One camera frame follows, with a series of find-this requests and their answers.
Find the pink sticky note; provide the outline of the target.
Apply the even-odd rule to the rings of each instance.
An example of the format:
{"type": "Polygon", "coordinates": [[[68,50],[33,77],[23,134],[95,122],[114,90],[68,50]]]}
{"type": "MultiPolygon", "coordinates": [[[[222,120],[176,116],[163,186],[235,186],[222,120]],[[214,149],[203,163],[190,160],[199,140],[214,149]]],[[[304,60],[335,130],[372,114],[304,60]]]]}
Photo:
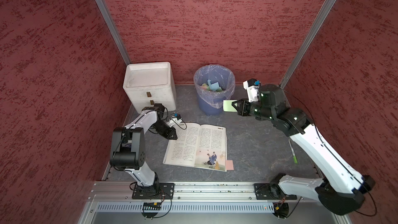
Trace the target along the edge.
{"type": "Polygon", "coordinates": [[[232,160],[226,160],[226,170],[227,171],[233,171],[234,170],[234,165],[232,160]]]}

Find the green sticky note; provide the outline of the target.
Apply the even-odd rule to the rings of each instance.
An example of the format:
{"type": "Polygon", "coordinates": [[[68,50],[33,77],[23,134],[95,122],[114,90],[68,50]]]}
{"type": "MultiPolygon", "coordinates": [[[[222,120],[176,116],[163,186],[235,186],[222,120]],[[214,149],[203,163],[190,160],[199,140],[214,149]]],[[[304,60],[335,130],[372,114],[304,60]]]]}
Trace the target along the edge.
{"type": "Polygon", "coordinates": [[[233,102],[235,102],[235,100],[224,100],[223,101],[223,111],[224,112],[234,112],[234,113],[236,113],[237,110],[233,106],[233,102]]]}

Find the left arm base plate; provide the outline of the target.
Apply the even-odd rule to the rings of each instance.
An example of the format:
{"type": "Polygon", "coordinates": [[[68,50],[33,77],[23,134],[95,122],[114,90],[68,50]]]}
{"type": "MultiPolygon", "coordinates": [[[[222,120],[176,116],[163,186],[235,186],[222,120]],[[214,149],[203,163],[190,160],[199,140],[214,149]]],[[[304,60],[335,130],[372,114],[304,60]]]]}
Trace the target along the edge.
{"type": "Polygon", "coordinates": [[[172,200],[175,190],[174,183],[155,183],[152,186],[139,186],[137,183],[129,185],[133,200],[172,200]]]}

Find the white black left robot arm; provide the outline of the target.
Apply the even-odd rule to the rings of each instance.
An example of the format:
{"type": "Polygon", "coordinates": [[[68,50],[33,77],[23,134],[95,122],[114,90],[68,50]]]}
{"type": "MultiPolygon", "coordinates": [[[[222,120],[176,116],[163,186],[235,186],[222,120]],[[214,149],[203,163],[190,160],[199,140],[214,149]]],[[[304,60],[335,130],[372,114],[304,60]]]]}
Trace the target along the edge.
{"type": "Polygon", "coordinates": [[[137,189],[148,194],[158,194],[160,183],[157,174],[145,162],[145,133],[154,128],[167,140],[177,140],[176,129],[165,122],[166,108],[156,103],[143,108],[141,114],[125,127],[113,130],[109,163],[117,171],[127,172],[136,181],[137,189]]]}

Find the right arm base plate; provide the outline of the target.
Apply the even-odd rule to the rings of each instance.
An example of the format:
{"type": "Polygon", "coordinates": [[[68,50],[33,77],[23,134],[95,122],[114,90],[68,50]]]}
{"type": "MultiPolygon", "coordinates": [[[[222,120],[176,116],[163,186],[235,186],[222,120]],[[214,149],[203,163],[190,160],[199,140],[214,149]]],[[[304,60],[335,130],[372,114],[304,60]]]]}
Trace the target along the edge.
{"type": "Polygon", "coordinates": [[[254,184],[254,190],[257,200],[297,200],[296,195],[286,195],[277,184],[254,184]]]}

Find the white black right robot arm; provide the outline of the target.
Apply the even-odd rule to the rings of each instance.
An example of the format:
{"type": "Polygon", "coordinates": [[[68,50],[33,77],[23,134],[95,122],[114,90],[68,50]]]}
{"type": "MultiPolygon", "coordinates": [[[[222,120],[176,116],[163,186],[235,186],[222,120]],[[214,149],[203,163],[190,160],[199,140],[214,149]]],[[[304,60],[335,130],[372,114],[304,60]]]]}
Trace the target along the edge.
{"type": "Polygon", "coordinates": [[[279,173],[269,190],[277,198],[299,196],[319,201],[336,215],[358,212],[375,186],[375,180],[351,167],[321,135],[315,122],[300,108],[290,107],[285,91],[277,85],[250,79],[243,83],[247,99],[232,102],[240,116],[268,120],[298,144],[324,177],[308,179],[279,173]]]}

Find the children's book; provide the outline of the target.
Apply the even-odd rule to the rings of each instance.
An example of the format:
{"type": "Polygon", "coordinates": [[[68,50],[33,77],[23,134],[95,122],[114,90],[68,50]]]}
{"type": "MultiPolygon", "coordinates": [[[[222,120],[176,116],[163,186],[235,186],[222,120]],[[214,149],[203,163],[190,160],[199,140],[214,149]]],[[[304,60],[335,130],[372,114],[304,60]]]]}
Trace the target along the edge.
{"type": "Polygon", "coordinates": [[[163,164],[227,171],[227,130],[209,124],[181,123],[169,140],[163,164]]]}

